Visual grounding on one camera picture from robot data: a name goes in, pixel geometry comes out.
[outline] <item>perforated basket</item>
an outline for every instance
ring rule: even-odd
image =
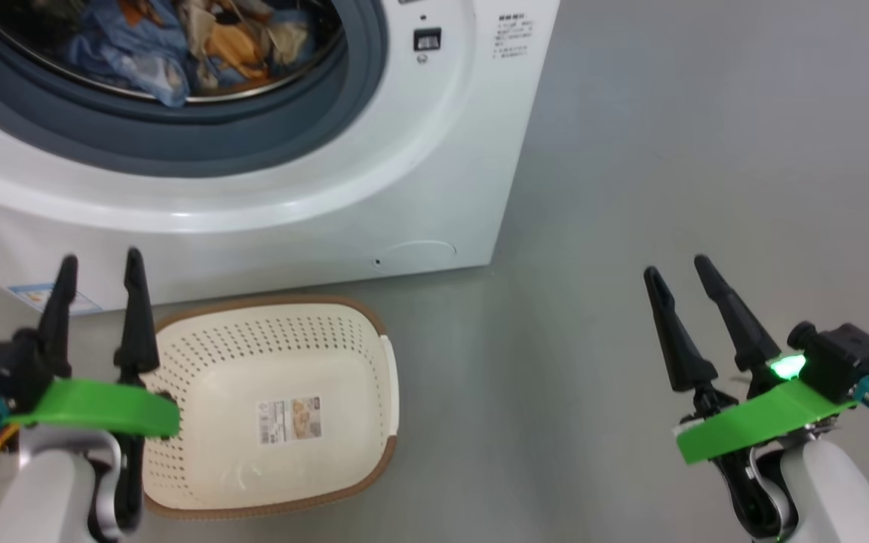
[[[394,453],[398,374],[377,316],[350,299],[245,299],[158,325],[144,377],[180,405],[147,440],[146,505],[179,519],[311,508],[373,484]]]

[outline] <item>green mount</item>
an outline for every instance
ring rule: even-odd
[[[693,426],[676,437],[676,444],[683,460],[695,464],[776,439],[854,405],[834,404],[793,379]]]
[[[180,432],[180,408],[139,386],[87,379],[56,379],[35,410],[10,416],[7,423],[55,424],[142,437]]]

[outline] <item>front-loading washing machine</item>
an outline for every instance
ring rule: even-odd
[[[558,0],[335,0],[284,85],[166,107],[39,62],[0,28],[0,286],[77,312],[485,265]]]

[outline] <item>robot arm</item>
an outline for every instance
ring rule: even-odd
[[[20,470],[0,502],[0,543],[111,543],[130,534],[143,509],[144,439],[179,432],[178,406],[140,378],[159,359],[139,251],[127,255],[117,384],[70,379],[76,272],[75,257],[66,257],[38,329],[0,341],[0,429],[21,427]]]
[[[717,467],[753,541],[869,541],[869,484],[844,451],[822,439],[852,400],[869,406],[869,335],[852,324],[817,333],[802,323],[788,343],[803,354],[782,357],[710,259],[697,256],[696,269],[720,307],[735,363],[752,381],[744,403],[714,388],[714,365],[676,316],[658,269],[646,269],[670,385],[694,391],[696,412],[677,428],[683,459]]]

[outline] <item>product label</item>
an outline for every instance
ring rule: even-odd
[[[20,285],[9,287],[9,290],[21,299],[22,302],[28,303],[38,309],[39,312],[45,310],[45,303],[48,302],[49,296],[52,296],[52,285],[54,283],[42,283],[39,285]],[[86,315],[89,313],[99,313],[103,311],[101,307],[93,303],[92,300],[82,295],[82,292],[75,293],[75,299],[69,305],[69,315]]]
[[[321,436],[321,398],[309,396],[272,400],[256,405],[256,429],[261,446],[278,446]]]
[[[527,55],[534,29],[535,21],[525,17],[525,14],[498,15],[498,26],[493,36],[492,58],[516,58]]]

